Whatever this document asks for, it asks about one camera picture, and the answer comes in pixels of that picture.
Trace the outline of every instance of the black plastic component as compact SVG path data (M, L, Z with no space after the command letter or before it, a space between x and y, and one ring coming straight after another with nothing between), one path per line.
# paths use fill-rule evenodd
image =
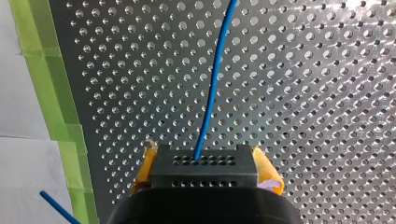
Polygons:
M257 169L248 145L206 150L195 161L191 150L160 146L151 171L153 188L256 187Z
M119 204L108 224L302 224L285 198L257 188L147 189Z

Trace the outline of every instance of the blue wire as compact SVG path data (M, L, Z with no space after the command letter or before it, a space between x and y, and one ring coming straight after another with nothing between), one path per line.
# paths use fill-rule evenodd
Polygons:
M207 97L204 121L202 124L201 131L199 133L197 145L195 146L195 150L194 150L194 159L196 161L198 161L201 156L202 148L204 146L204 141L205 141L205 135L207 133L207 129L209 128L211 114L213 111L213 105L215 104L216 92L218 90L218 74L219 74L221 54L224 50L227 30L230 27L230 23L233 19L233 12L235 11L236 3L237 0L230 0L230 3L227 7L227 11L225 13L224 21L221 25L218 44L216 46L215 60L213 62L212 77L210 78L210 90L209 90L209 95Z
M64 218L67 219L72 224L80 224L75 218L73 218L64 208L62 208L53 198L51 198L48 193L44 190L40 191L41 197L43 197L47 203L49 203L55 210L61 214Z

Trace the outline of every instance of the blue cable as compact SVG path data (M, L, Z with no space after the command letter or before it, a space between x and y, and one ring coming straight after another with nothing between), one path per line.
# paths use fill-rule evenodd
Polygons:
M233 12L235 11L237 0L230 0L225 13L224 21L220 28L218 44L216 45L215 60L213 62L212 77L210 78L210 89L209 95L207 97L206 110L204 121L202 124L201 131L199 133L197 145L194 150L194 159L198 161L200 159L202 148L204 146L205 135L207 129L209 128L211 114L213 111L213 105L215 104L216 92L218 90L218 74L220 67L221 54L224 50L225 38L227 35L227 30L230 27L230 23L233 19Z
M71 224L80 224L75 218L73 218L64 208L62 208L53 198L51 198L48 193L44 190L40 191L41 197L43 197L47 203L49 203L55 210L67 219Z

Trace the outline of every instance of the perforated plate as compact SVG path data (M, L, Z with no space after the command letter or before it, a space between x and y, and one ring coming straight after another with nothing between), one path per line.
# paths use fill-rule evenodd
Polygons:
M193 147L228 1L51 0L102 222L144 140ZM394 223L393 1L241 1L207 148L262 145L306 223Z

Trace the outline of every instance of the green edge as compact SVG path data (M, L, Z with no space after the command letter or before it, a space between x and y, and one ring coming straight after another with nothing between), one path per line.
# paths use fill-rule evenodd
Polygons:
M47 123L58 141L74 216L99 223L84 135L47 0L10 0L23 56Z

